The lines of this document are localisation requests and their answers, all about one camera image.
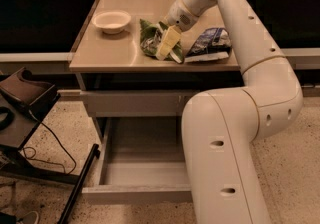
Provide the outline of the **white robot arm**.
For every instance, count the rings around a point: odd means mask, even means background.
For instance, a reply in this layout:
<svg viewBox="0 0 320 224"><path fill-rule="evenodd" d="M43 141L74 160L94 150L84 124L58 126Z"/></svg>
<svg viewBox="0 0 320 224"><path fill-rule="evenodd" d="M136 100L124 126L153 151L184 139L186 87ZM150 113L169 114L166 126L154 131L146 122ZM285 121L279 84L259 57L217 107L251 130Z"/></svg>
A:
<svg viewBox="0 0 320 224"><path fill-rule="evenodd" d="M197 224L271 224L250 143L298 116L303 95L287 58L246 0L176 0L166 23L189 30L218 6L243 86L194 95L182 114L182 143Z"/></svg>

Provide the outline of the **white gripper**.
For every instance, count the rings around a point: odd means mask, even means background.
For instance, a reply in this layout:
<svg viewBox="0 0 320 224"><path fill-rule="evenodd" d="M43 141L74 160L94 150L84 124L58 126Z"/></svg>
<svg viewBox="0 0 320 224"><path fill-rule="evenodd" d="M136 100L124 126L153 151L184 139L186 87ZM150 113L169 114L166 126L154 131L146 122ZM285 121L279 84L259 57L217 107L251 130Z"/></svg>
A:
<svg viewBox="0 0 320 224"><path fill-rule="evenodd" d="M169 8L164 20L169 27L163 29L160 25L157 26L162 37L155 56L158 60L165 60L170 55L174 61L180 61L180 57L173 48L181 39L181 31L190 30L197 23L198 17L189 11L183 0L176 0Z"/></svg>

